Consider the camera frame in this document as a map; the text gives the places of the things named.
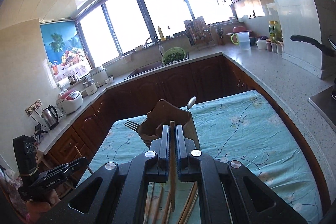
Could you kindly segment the left hand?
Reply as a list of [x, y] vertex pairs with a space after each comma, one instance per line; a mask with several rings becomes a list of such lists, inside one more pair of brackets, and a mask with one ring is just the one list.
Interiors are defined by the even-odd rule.
[[43, 214], [51, 209], [51, 205], [48, 202], [26, 202], [28, 213], [26, 215], [27, 223], [37, 223]]

